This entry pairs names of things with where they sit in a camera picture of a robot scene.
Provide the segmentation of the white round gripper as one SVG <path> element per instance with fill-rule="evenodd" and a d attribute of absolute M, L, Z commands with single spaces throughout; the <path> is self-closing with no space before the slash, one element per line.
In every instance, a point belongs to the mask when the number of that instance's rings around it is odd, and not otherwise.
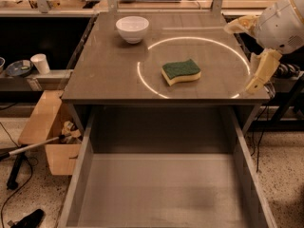
<path fill-rule="evenodd" d="M 281 54 L 293 53 L 304 46 L 304 0 L 278 0 L 259 18 L 241 16 L 229 22 L 224 30 L 229 34 L 255 35 L 257 43 L 265 48 L 259 55 L 251 54 L 250 63 L 256 72 L 245 91 L 255 94 L 275 74 Z"/>

